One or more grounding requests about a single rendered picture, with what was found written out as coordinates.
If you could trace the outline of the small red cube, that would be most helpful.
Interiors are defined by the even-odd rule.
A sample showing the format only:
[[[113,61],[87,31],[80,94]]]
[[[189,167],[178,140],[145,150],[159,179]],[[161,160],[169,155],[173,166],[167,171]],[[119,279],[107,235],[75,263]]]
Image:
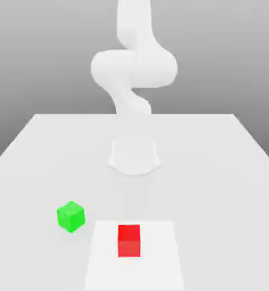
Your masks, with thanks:
[[[140,225],[118,226],[118,257],[140,257]]]

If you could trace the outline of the small green cube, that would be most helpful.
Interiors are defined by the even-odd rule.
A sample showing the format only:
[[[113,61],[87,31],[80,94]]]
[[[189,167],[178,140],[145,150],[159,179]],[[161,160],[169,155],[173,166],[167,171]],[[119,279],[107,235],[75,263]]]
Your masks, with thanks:
[[[57,221],[60,227],[70,233],[85,224],[84,208],[73,201],[57,209]]]

